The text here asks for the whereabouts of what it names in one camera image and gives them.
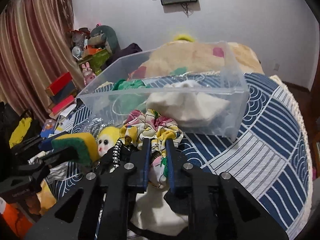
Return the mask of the yellow green sponge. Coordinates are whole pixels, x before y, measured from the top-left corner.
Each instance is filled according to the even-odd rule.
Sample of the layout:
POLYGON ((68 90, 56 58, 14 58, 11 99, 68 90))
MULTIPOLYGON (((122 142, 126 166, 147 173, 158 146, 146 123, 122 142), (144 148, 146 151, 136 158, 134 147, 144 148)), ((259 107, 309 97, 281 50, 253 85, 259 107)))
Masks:
POLYGON ((91 133, 64 134, 51 141, 54 150, 72 148, 76 151, 72 161, 90 166, 100 159, 98 145, 91 133))

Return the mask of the yellow hooded plush doll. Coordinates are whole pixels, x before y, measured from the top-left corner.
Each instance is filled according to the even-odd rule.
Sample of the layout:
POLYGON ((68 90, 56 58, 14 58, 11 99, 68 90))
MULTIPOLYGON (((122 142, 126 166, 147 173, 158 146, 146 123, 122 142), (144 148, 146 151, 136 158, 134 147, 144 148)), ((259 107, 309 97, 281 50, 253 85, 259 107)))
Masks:
POLYGON ((98 135, 98 154, 100 157, 105 155, 119 139, 119 128, 108 126, 105 127, 98 135))

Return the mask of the cream bag with black straps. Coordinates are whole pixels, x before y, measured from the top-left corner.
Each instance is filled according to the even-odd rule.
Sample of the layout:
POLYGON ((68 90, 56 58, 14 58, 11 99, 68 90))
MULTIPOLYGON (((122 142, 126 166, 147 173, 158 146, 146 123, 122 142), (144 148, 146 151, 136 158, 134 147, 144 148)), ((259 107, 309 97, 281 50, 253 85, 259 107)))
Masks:
POLYGON ((115 163, 113 172, 100 176, 106 199, 98 239, 170 239, 187 227, 188 217, 172 211, 164 199, 168 178, 162 189, 149 182, 150 152, 151 142, 144 139, 142 149, 132 152, 127 163, 115 163))

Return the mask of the floral patterned cloth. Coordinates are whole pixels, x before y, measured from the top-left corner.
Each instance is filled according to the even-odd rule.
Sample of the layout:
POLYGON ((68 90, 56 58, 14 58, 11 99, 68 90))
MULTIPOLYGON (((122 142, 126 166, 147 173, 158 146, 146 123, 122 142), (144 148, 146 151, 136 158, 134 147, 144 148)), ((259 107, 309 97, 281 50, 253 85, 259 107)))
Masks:
POLYGON ((132 111, 119 130, 122 144, 134 146, 138 150, 142 149, 144 139, 150 140, 148 179, 154 187, 160 189, 166 187, 168 178, 165 142, 171 139, 174 146, 178 147, 183 137, 184 134, 174 119, 153 109, 147 109, 145 113, 139 110, 132 111))

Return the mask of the green knitted cloth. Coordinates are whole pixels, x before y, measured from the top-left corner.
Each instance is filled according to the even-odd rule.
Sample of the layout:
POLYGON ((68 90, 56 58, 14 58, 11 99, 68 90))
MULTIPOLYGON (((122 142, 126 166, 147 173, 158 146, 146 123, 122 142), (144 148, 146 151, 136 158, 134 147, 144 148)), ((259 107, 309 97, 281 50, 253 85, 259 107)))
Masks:
POLYGON ((118 80, 113 87, 113 91, 125 90, 121 94, 111 95, 109 98, 113 102, 112 111, 118 115, 129 115, 132 111, 144 111, 146 95, 135 93, 135 89, 150 88, 142 80, 118 80))

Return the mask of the white drawstring pouch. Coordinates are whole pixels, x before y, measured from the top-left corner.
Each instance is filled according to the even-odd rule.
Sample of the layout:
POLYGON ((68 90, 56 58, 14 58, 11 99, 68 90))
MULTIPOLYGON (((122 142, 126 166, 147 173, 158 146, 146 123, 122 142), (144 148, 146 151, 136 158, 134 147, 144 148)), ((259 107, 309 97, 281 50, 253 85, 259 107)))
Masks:
POLYGON ((146 108, 174 119, 182 127, 208 126, 230 105, 228 100, 204 92, 191 92, 191 88, 202 87, 194 80, 177 82, 164 87, 181 88, 182 91, 151 93, 146 101, 146 108))

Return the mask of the clear plastic storage box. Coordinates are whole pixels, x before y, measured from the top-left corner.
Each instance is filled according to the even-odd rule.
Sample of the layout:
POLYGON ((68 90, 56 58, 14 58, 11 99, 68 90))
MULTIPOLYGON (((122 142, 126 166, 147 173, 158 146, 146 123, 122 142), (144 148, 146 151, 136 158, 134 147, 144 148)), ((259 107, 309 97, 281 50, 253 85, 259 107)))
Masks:
POLYGON ((150 108, 185 133, 234 140, 249 91, 228 43, 177 41, 117 59, 78 98, 114 126, 150 108))

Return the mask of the red book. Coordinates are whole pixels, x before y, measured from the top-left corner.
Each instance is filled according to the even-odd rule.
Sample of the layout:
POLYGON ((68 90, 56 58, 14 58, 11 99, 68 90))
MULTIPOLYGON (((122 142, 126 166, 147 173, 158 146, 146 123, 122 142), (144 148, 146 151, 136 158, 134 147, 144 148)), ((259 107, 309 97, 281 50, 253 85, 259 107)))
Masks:
POLYGON ((50 115, 54 116, 59 114, 60 112, 64 111, 67 107, 72 105, 74 102, 75 102, 74 96, 72 95, 68 96, 67 98, 63 99, 60 103, 58 103, 52 108, 50 115))

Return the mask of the red box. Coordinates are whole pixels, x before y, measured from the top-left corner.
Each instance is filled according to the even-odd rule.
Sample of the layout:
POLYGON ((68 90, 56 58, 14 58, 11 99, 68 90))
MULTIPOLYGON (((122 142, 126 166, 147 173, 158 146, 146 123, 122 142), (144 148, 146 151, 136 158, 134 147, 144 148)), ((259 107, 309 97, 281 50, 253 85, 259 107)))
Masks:
POLYGON ((72 76, 70 72, 62 74, 54 82, 52 82, 46 89, 45 92, 48 96, 55 96, 61 89, 63 89, 70 81, 72 76))

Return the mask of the green cardboard box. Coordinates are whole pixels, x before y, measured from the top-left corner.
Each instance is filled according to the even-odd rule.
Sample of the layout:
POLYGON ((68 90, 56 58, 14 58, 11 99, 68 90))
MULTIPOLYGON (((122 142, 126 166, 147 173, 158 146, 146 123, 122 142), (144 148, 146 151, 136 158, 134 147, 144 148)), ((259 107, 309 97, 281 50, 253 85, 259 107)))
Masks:
POLYGON ((103 49, 93 55, 87 55, 84 57, 84 61, 89 62, 90 68, 93 70, 93 72, 96 75, 99 75, 102 72, 101 67, 111 56, 112 54, 109 53, 108 50, 103 49))

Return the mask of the striped brown curtain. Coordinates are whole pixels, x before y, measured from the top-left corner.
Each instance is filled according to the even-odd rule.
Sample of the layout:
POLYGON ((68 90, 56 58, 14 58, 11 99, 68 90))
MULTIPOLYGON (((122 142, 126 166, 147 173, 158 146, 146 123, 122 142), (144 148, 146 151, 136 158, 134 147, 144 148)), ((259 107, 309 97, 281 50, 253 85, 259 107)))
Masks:
POLYGON ((73 23, 72 0, 10 0, 1 12, 1 101, 18 114, 32 109, 44 122, 46 88, 64 73, 83 88, 70 50, 73 23))

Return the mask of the green plush neck pillow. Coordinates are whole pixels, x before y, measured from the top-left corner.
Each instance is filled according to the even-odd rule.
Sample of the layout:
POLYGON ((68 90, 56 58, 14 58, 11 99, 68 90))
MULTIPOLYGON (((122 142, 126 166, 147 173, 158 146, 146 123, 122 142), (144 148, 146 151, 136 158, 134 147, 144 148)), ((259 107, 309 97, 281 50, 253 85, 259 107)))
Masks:
POLYGON ((116 32, 108 25, 96 26, 90 33, 88 44, 93 46, 104 45, 111 54, 120 50, 116 32))

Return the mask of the dark purple clothing pile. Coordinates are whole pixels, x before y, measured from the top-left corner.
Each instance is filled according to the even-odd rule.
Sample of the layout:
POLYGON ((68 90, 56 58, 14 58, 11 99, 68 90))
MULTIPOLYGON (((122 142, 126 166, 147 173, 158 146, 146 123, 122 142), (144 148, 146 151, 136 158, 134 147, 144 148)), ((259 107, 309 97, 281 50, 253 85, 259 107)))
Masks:
POLYGON ((124 49, 119 49, 117 50, 114 54, 112 54, 112 56, 110 56, 105 62, 104 64, 100 67, 100 69, 103 71, 105 70, 108 66, 110 66, 112 63, 114 63, 114 61, 116 61, 117 59, 127 56, 127 55, 131 55, 131 54, 135 54, 135 53, 140 53, 142 52, 142 49, 140 48, 140 46, 136 43, 132 43, 129 46, 127 46, 124 49))

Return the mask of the beige patchwork blanket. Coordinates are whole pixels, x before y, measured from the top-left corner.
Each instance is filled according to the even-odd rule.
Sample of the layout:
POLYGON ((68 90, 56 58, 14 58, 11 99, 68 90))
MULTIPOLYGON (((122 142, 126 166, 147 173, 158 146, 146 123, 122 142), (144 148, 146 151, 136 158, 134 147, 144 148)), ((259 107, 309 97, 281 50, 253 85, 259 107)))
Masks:
MULTIPOLYGON (((229 42, 243 73, 263 74, 256 53, 246 45, 229 42)), ((181 75, 186 72, 219 72, 227 63, 227 53, 222 46, 199 42, 175 41, 154 50, 147 61, 129 74, 129 79, 181 75)))

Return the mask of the wall power outlet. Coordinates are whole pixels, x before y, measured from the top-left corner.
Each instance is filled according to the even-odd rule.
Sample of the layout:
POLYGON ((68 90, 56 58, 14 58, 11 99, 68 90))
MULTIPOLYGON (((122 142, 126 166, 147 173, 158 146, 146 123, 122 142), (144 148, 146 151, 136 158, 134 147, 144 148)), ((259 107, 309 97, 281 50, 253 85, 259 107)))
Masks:
POLYGON ((278 70, 279 70, 279 67, 280 67, 280 65, 279 65, 278 63, 276 63, 276 64, 274 65, 274 68, 273 68, 273 69, 274 69, 275 71, 278 71, 278 70))

